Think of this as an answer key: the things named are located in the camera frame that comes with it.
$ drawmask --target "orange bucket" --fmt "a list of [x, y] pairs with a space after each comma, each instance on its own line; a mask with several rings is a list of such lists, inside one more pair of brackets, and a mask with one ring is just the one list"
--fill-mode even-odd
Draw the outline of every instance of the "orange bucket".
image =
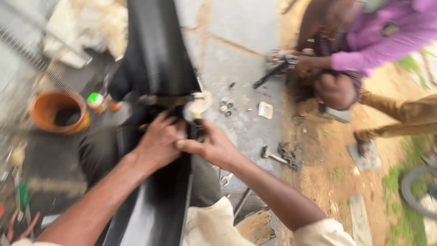
[[90, 125], [90, 114], [64, 91], [41, 93], [33, 102], [31, 117], [35, 125], [51, 133], [73, 134]]

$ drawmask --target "dirt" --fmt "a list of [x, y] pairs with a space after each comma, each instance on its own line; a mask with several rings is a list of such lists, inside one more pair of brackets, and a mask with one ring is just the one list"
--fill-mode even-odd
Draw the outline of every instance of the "dirt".
[[[309, 0], [299, 0], [285, 15], [281, 9], [290, 0], [278, 0], [280, 16], [279, 37], [281, 48], [290, 49], [296, 44], [301, 18]], [[423, 90], [407, 71], [394, 63], [387, 63], [375, 69], [371, 79], [364, 80], [368, 90], [399, 100], [415, 100], [431, 94]], [[357, 175], [346, 146], [354, 143], [353, 131], [378, 127], [395, 122], [390, 117], [370, 107], [356, 104], [352, 108], [352, 122], [342, 124], [337, 121], [321, 123], [305, 120], [300, 125], [293, 124], [295, 103], [292, 91], [287, 91], [283, 101], [283, 140], [305, 143], [305, 164], [300, 174], [284, 169], [282, 179], [300, 189], [312, 199], [330, 218], [340, 221], [348, 233], [351, 231], [348, 201], [353, 193], [365, 197], [372, 240], [375, 246], [385, 244], [391, 218], [385, 213], [382, 178], [391, 166], [403, 159], [402, 137], [377, 139], [377, 150], [382, 159], [381, 168]], [[279, 236], [276, 245], [292, 245], [291, 233], [279, 222]]]

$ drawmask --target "brown trousers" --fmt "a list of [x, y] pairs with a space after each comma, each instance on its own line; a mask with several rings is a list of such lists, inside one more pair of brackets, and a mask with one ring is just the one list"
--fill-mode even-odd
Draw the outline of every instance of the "brown trousers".
[[399, 121], [375, 129], [360, 130], [359, 137], [371, 140], [376, 137], [437, 134], [437, 94], [417, 101], [400, 101], [362, 89], [361, 104], [377, 109]]

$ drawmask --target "wrench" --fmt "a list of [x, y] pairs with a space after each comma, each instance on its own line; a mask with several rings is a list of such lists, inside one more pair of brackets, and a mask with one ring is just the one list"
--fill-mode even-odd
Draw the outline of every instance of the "wrench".
[[223, 186], [227, 186], [227, 185], [229, 185], [229, 182], [230, 182], [232, 176], [234, 176], [233, 173], [229, 173], [228, 175], [223, 176], [223, 177], [222, 177], [222, 181], [220, 182], [221, 185], [223, 185]]

